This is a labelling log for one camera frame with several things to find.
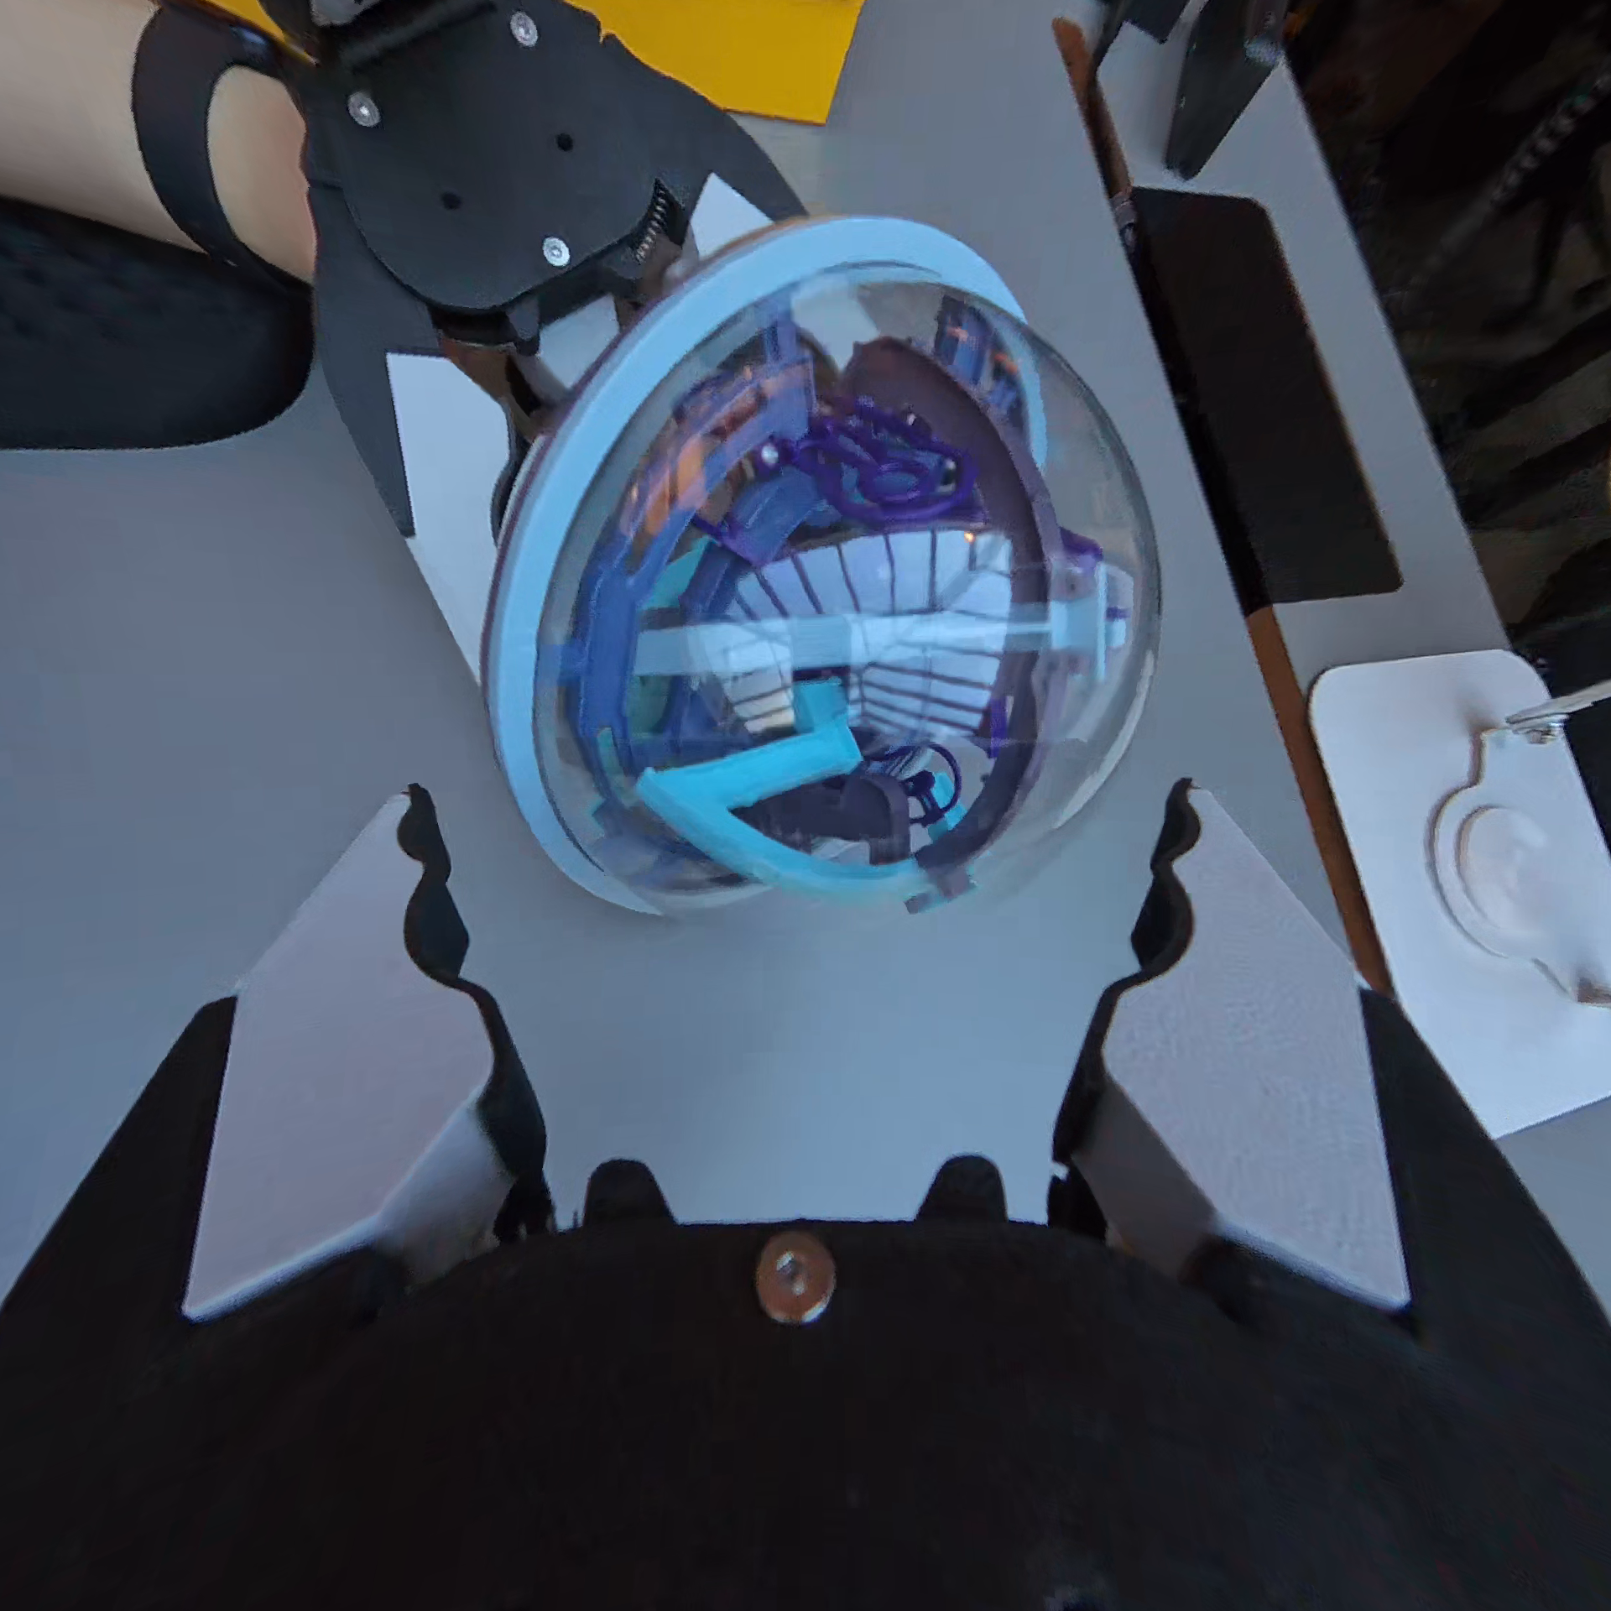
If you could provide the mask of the black mesh office chair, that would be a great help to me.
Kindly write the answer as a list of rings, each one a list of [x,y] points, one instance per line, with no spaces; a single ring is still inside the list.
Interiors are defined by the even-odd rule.
[[[2,449],[169,451],[267,426],[309,382],[305,286],[2,204]]]

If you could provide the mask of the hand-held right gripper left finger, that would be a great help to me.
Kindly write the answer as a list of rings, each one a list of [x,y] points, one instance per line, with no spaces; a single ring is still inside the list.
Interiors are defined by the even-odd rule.
[[[353,1253],[418,1285],[551,1230],[547,1126],[505,1015],[464,975],[451,873],[413,785],[238,982],[188,1320]]]

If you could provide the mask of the black angular bracket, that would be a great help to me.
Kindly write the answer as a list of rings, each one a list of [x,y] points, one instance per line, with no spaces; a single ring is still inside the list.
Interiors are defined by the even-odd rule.
[[[1084,119],[1093,137],[1109,196],[1134,185],[1099,75],[1120,31],[1141,27],[1166,41],[1185,4],[1101,4],[1090,66],[1084,71]],[[1287,2],[1205,2],[1195,14],[1182,58],[1162,164],[1182,179],[1195,179],[1249,110],[1256,93],[1283,60]]]

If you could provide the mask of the yellow paper sheet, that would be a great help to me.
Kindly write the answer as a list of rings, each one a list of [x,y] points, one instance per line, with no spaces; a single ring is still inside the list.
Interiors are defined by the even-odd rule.
[[[591,18],[601,48],[583,48],[585,68],[647,70],[704,96],[727,114],[819,127],[829,119],[861,4],[574,4]],[[292,85],[286,31],[267,4],[154,4],[154,14],[190,12],[209,35],[230,35],[248,64],[227,66],[207,93],[207,139],[250,154],[313,135],[326,106],[315,75]]]

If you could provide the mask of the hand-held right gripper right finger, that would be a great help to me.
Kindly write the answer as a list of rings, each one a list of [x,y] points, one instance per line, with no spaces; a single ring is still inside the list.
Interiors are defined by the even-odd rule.
[[[1191,779],[1164,802],[1132,952],[1082,1038],[1053,1163],[1164,1276],[1232,1245],[1404,1310],[1364,982]]]

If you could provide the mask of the black flat pad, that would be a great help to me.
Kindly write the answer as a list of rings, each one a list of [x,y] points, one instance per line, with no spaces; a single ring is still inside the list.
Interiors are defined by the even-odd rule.
[[[1126,204],[1136,284],[1243,614],[1400,591],[1270,215],[1168,188]]]

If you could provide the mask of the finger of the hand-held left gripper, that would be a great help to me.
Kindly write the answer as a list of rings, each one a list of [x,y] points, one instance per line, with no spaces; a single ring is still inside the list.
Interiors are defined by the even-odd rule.
[[[505,526],[531,445],[507,409],[443,355],[390,355],[409,551],[474,679],[487,679]]]
[[[679,271],[698,271],[719,254],[775,229],[775,221],[719,175],[710,175],[691,213]]]

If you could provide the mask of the person's left hand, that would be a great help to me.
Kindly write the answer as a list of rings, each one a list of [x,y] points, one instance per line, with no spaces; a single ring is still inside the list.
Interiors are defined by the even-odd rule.
[[[134,125],[134,58],[158,4],[2,4],[2,192],[202,252],[161,202]],[[228,68],[207,106],[223,215],[257,259],[311,282],[317,233],[303,173],[305,121],[290,91]]]

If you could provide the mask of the grey table with wooden edge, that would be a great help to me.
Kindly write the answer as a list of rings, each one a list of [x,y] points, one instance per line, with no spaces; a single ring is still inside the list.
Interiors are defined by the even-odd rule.
[[[1092,50],[1105,22],[1105,4],[1053,4],[1068,20],[1059,33],[1067,75],[1080,100],[1086,137],[1115,200],[1120,242],[1136,240],[1128,196],[1141,188],[1178,190],[1182,185],[1162,164],[1164,125],[1176,93],[1184,43],[1155,43],[1124,29],[1105,68],[1090,70],[1082,52]],[[1207,468],[1205,436],[1182,386],[1185,371],[1174,321],[1155,292],[1155,273],[1145,263],[1134,273],[1141,307],[1159,348],[1174,405],[1187,438],[1203,493],[1226,549],[1237,599],[1278,727],[1299,779],[1302,806],[1322,856],[1345,946],[1358,973],[1375,988],[1393,992],[1391,973],[1356,864],[1343,837],[1337,806],[1310,729],[1310,691],[1335,666],[1418,658],[1448,653],[1506,649],[1500,614],[1479,570],[1477,555],[1458,515],[1441,461],[1414,401],[1404,363],[1393,340],[1375,288],[1366,271],[1337,188],[1325,171],[1310,119],[1287,68],[1256,93],[1251,112],[1220,160],[1232,196],[1260,204],[1283,256],[1283,277],[1308,327],[1316,365],[1327,378],[1339,422],[1352,440],[1362,484],[1373,499],[1383,538],[1396,553],[1400,587],[1391,593],[1293,601],[1270,608],[1255,582],[1241,543],[1226,536],[1216,505],[1216,484]],[[1590,1284],[1607,1301],[1607,1096],[1569,1103],[1502,1142],[1581,1261]]]

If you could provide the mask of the clear plastic maze ball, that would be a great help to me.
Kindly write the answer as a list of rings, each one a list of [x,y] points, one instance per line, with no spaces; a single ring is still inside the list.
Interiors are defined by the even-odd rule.
[[[925,913],[1130,748],[1161,635],[1115,422],[950,235],[750,235],[520,472],[482,687],[543,852],[620,910]]]

